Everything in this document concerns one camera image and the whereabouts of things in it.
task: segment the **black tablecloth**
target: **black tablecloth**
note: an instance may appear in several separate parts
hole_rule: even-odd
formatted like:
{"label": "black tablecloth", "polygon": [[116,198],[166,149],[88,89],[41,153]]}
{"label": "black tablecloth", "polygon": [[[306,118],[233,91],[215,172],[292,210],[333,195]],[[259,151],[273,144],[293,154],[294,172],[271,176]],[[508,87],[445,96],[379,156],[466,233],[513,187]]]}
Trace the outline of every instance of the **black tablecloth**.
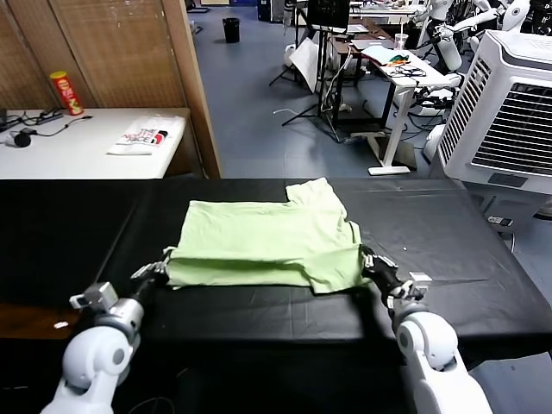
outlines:
{"label": "black tablecloth", "polygon": [[[165,179],[141,182],[1,182],[0,299],[66,304],[93,280],[119,292],[141,265],[179,241],[190,200],[285,201],[276,180]],[[451,181],[332,179],[363,241],[398,263],[399,275],[435,282],[426,302],[455,328],[465,358],[483,361],[552,348],[552,311]],[[143,348],[236,345],[343,346],[396,354],[375,290],[313,296],[290,286],[162,290],[142,329]]]}
{"label": "black tablecloth", "polygon": [[[163,180],[147,189],[102,278],[124,288],[141,264],[176,245],[190,200],[286,201],[285,180]],[[552,311],[523,268],[447,180],[332,179],[363,241],[399,266],[433,280],[426,303],[456,329],[473,360],[552,348]],[[163,291],[143,327],[145,341],[213,345],[360,345],[394,353],[379,294],[315,297],[290,286],[187,287]]]}
{"label": "black tablecloth", "polygon": [[0,181],[0,302],[68,305],[101,274],[142,183]]}

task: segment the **green t-shirt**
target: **green t-shirt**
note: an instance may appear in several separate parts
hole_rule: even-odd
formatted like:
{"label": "green t-shirt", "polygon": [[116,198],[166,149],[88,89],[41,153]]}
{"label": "green t-shirt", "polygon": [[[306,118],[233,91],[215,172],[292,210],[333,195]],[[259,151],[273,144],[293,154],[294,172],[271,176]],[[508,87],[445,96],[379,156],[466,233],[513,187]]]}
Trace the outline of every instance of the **green t-shirt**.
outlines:
{"label": "green t-shirt", "polygon": [[191,201],[170,284],[310,285],[315,293],[362,284],[361,232],[326,179],[286,192],[287,203]]}

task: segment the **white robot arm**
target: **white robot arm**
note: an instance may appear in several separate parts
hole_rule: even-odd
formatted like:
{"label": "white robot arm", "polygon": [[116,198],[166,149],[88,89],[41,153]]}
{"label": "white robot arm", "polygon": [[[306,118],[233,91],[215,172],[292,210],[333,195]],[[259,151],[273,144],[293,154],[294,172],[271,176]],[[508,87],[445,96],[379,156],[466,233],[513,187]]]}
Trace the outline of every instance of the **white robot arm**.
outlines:
{"label": "white robot arm", "polygon": [[166,284],[166,257],[145,265],[132,278],[133,292],[119,298],[109,282],[97,283],[70,302],[95,311],[95,325],[75,336],[63,355],[63,376],[42,414],[113,414],[115,389],[126,378],[140,345],[139,330],[154,289]]}
{"label": "white robot arm", "polygon": [[362,247],[362,276],[381,291],[392,315],[398,347],[417,412],[492,414],[485,393],[469,375],[458,352],[458,337],[450,324],[421,303],[424,291],[397,278],[397,266],[387,257]]}
{"label": "white robot arm", "polygon": [[[530,8],[530,0],[514,0],[511,4],[502,4],[498,8],[492,8],[488,0],[472,0],[472,3],[482,13],[458,22],[454,26],[446,24],[447,13],[451,5],[450,0],[432,0],[430,3],[429,16],[436,22],[432,27],[431,42],[436,44],[440,58],[451,72],[458,70],[462,64],[460,53],[453,39],[455,33],[476,28],[481,23],[490,22],[501,16],[504,16],[503,30],[519,31]],[[469,43],[472,48],[476,49],[478,39],[471,37]]]}

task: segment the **cup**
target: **cup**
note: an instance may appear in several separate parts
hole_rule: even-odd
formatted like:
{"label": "cup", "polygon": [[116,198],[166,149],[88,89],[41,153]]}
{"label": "cup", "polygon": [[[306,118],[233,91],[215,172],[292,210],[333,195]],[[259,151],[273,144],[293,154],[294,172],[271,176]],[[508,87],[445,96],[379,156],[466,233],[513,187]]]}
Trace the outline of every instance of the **cup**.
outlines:
{"label": "cup", "polygon": [[408,35],[406,33],[397,33],[395,35],[395,47],[396,50],[403,50],[405,48],[406,39]]}

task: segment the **wooden panel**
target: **wooden panel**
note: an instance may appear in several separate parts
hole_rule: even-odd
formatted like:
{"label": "wooden panel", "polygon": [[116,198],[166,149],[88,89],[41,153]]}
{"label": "wooden panel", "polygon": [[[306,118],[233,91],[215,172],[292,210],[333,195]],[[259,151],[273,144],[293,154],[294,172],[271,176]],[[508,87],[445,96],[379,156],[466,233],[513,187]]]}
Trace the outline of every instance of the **wooden panel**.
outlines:
{"label": "wooden panel", "polygon": [[46,75],[67,72],[83,107],[96,108],[96,100],[72,56],[48,0],[9,0],[9,6],[42,71]]}
{"label": "wooden panel", "polygon": [[191,37],[184,0],[162,0],[172,47],[179,65],[180,77],[191,112],[194,134],[201,161],[210,179],[220,179],[221,171],[214,141],[213,127],[199,74],[198,58]]}
{"label": "wooden panel", "polygon": [[159,0],[51,4],[100,107],[185,106]]}
{"label": "wooden panel", "polygon": [[[66,339],[78,321],[78,310],[0,304],[0,338]],[[58,322],[67,326],[56,329]]]}
{"label": "wooden panel", "polygon": [[0,2],[0,108],[52,108],[54,94],[17,30],[6,3]]}

